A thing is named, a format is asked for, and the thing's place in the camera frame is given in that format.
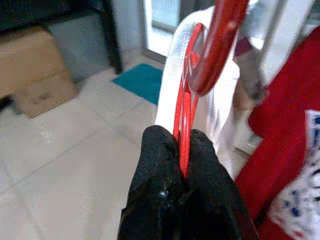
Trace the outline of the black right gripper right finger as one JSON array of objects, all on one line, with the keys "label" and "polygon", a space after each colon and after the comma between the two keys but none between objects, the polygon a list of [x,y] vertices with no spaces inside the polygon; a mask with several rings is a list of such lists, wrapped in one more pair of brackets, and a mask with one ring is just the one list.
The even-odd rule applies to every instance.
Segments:
[{"label": "black right gripper right finger", "polygon": [[181,240],[259,240],[235,182],[200,130],[190,136]]}]

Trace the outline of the teal floor mat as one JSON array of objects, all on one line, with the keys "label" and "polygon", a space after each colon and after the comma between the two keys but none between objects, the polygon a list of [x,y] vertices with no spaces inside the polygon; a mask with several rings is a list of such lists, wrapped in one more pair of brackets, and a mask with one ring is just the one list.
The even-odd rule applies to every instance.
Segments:
[{"label": "teal floor mat", "polygon": [[157,106],[162,76],[163,70],[148,64],[140,64],[120,74],[112,82]]}]

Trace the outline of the glass sliding door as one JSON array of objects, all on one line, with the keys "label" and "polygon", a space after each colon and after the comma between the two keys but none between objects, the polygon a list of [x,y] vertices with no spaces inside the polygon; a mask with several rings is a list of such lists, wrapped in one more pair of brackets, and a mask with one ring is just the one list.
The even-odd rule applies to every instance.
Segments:
[{"label": "glass sliding door", "polygon": [[180,23],[181,1],[142,0],[145,54],[162,64]]}]

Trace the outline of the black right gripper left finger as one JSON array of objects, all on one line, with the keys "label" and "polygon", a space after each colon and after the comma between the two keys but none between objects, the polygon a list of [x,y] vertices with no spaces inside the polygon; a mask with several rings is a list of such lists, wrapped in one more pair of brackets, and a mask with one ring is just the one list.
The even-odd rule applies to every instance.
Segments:
[{"label": "black right gripper left finger", "polygon": [[173,240],[183,188],[175,138],[160,125],[147,127],[117,240]]}]

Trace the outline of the large cardboard box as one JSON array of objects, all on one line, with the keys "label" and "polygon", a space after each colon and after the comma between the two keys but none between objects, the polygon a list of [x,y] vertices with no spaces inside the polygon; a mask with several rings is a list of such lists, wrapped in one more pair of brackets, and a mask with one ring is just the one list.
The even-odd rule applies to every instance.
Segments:
[{"label": "large cardboard box", "polygon": [[0,35],[0,98],[65,69],[53,35],[44,28]]}]

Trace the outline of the red plastic clothes hanger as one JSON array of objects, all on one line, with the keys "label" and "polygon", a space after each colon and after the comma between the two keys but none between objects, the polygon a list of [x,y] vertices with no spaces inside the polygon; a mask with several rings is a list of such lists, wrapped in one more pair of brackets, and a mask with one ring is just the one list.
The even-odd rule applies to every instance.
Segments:
[{"label": "red plastic clothes hanger", "polygon": [[188,176],[191,128],[200,97],[217,83],[250,0],[216,0],[207,31],[202,23],[187,44],[174,115],[173,136],[179,145],[179,167]]}]

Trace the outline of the cardboard box printed C/NO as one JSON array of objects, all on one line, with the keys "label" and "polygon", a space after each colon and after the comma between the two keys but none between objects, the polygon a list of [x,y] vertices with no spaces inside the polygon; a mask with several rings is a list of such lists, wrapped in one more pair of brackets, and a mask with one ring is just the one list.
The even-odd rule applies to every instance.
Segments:
[{"label": "cardboard box printed C/NO", "polygon": [[32,119],[46,113],[77,96],[72,77],[62,71],[34,81],[15,93],[18,110]]}]

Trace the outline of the black desk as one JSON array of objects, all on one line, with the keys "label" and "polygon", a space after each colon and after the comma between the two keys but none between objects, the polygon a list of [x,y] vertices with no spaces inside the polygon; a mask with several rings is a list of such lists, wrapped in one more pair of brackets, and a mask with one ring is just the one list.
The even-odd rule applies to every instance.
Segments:
[{"label": "black desk", "polygon": [[48,22],[61,22],[97,13],[107,56],[115,73],[123,71],[112,0],[0,0],[0,34]]}]

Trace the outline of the white t-shirt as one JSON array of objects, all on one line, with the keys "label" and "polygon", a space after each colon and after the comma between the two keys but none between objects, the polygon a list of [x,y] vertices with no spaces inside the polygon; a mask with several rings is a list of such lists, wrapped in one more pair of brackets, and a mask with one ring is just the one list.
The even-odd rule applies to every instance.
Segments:
[{"label": "white t-shirt", "polygon": [[[237,112],[245,102],[260,103],[264,96],[264,77],[259,69],[259,51],[250,38],[260,34],[267,6],[256,0],[248,6],[244,23],[236,36],[222,73],[214,88],[199,99],[193,126],[212,141],[219,161],[235,179],[246,162],[236,157],[233,141],[236,134]],[[187,45],[197,23],[208,34],[214,6],[186,16],[173,34],[166,58],[160,87],[155,124],[173,132],[179,85],[184,68]]]}]

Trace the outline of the red printed t-shirt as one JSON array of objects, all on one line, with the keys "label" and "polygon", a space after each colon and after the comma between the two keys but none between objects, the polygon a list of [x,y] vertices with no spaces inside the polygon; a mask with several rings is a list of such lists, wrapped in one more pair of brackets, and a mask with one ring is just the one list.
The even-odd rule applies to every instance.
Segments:
[{"label": "red printed t-shirt", "polygon": [[260,240],[320,240],[320,25],[248,118],[261,142],[235,182]]}]

